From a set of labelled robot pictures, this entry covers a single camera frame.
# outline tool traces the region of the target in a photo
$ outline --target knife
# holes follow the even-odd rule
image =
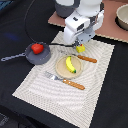
[[[59,52],[64,53],[64,54],[67,55],[67,53],[65,51],[59,50]],[[76,55],[76,54],[71,54],[71,55],[77,56],[79,59],[82,59],[82,60],[86,60],[86,61],[89,61],[89,62],[97,63],[97,60],[93,59],[93,58],[89,58],[89,57],[81,56],[81,55]]]

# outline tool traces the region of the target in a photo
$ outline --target pan handle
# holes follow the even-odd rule
[[[16,58],[16,57],[20,57],[20,56],[25,56],[25,53],[21,53],[19,55],[15,55],[15,56],[5,57],[5,58],[2,58],[1,61],[10,60],[10,59],[13,59],[13,58]]]

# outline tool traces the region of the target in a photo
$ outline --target plate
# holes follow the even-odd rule
[[[66,59],[68,56],[71,56],[71,62],[74,68],[76,69],[76,73],[71,73],[66,67]],[[83,71],[82,61],[78,57],[73,55],[63,56],[56,63],[56,72],[62,78],[66,78],[66,79],[76,78],[82,73],[82,71]]]

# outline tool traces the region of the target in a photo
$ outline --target fork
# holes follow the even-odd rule
[[[84,90],[85,89],[85,87],[83,85],[77,84],[77,83],[72,82],[72,81],[69,81],[67,79],[60,79],[56,75],[53,75],[53,74],[51,74],[51,73],[49,73],[47,71],[45,71],[44,74],[49,79],[52,79],[52,80],[60,80],[60,81],[62,81],[65,84],[71,85],[71,86],[76,87],[76,88],[81,89],[81,90]]]

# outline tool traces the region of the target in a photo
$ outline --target frying pan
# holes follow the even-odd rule
[[[1,61],[7,61],[7,60],[10,60],[10,59],[13,59],[16,57],[25,56],[26,59],[34,65],[41,65],[41,64],[46,63],[51,58],[51,52],[50,52],[49,46],[45,43],[41,43],[44,46],[43,51],[39,54],[34,54],[33,50],[31,49],[31,46],[33,44],[30,44],[26,48],[24,53],[21,53],[21,54],[15,55],[15,56],[2,58]]]

